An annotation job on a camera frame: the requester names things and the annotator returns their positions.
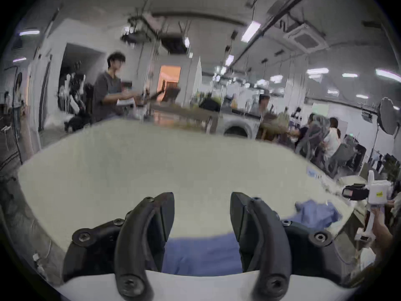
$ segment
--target office chair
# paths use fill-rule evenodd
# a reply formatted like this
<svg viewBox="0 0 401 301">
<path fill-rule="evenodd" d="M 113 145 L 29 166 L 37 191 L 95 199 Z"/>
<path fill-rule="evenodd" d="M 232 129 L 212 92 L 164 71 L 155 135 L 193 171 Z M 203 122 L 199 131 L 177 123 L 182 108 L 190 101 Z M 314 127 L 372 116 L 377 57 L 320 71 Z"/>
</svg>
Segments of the office chair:
<svg viewBox="0 0 401 301">
<path fill-rule="evenodd" d="M 295 148 L 295 153 L 300 154 L 310 161 L 313 157 L 314 150 L 320 142 L 327 136 L 330 131 L 330 121 L 328 118 L 315 115 L 313 122 L 309 125 L 305 136 L 299 141 Z"/>
<path fill-rule="evenodd" d="M 333 156 L 324 163 L 324 172 L 334 178 L 340 167 L 344 166 L 355 153 L 353 145 L 341 143 Z"/>
</svg>

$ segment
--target jeans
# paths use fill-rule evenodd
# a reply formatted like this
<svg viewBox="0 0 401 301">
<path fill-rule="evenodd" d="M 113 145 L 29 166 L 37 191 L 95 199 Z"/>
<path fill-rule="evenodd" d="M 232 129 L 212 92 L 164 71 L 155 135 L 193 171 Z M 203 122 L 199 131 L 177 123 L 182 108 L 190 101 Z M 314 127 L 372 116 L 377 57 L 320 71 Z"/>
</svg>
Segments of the jeans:
<svg viewBox="0 0 401 301">
<path fill-rule="evenodd" d="M 20 107 L 13 108 L 13 123 L 17 139 L 21 136 L 21 111 Z"/>
</svg>

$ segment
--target white table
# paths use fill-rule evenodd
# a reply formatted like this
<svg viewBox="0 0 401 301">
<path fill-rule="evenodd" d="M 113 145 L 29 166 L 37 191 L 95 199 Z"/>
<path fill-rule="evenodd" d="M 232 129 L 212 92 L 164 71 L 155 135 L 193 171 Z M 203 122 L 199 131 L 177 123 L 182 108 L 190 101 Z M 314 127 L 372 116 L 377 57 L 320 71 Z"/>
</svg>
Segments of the white table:
<svg viewBox="0 0 401 301">
<path fill-rule="evenodd" d="M 281 218 L 296 212 L 296 201 L 330 200 L 343 215 L 329 228 L 336 235 L 353 209 L 325 192 L 307 167 L 317 169 L 277 144 L 117 119 L 37 153 L 18 177 L 38 222 L 66 251 L 77 229 L 124 218 L 144 197 L 166 191 L 175 198 L 170 237 L 232 231 L 233 191 L 261 197 Z"/>
</svg>

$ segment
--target blue cloth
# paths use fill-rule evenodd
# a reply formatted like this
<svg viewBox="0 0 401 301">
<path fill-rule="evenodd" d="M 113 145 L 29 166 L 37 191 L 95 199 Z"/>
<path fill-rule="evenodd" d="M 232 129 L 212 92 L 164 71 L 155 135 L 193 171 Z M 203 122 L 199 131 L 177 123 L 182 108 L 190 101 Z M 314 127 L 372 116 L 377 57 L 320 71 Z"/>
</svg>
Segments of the blue cloth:
<svg viewBox="0 0 401 301">
<path fill-rule="evenodd" d="M 322 230 L 343 217 L 332 202 L 327 202 L 327 205 L 318 204 L 311 199 L 303 203 L 295 203 L 295 208 L 297 209 L 297 213 L 293 217 L 288 218 L 288 220 L 301 223 L 308 228 Z"/>
<path fill-rule="evenodd" d="M 175 238 L 165 245 L 163 273 L 216 277 L 242 273 L 234 233 L 211 238 Z"/>
</svg>

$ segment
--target washing machine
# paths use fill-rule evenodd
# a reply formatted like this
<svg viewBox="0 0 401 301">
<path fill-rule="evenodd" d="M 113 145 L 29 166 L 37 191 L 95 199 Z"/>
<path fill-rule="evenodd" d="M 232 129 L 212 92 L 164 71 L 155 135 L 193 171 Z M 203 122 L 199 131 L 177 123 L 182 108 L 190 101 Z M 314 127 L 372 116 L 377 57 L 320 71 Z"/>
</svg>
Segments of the washing machine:
<svg viewBox="0 0 401 301">
<path fill-rule="evenodd" d="M 246 137 L 255 139 L 260 126 L 260 117 L 231 110 L 230 112 L 221 112 L 218 118 L 216 134 L 225 136 Z"/>
</svg>

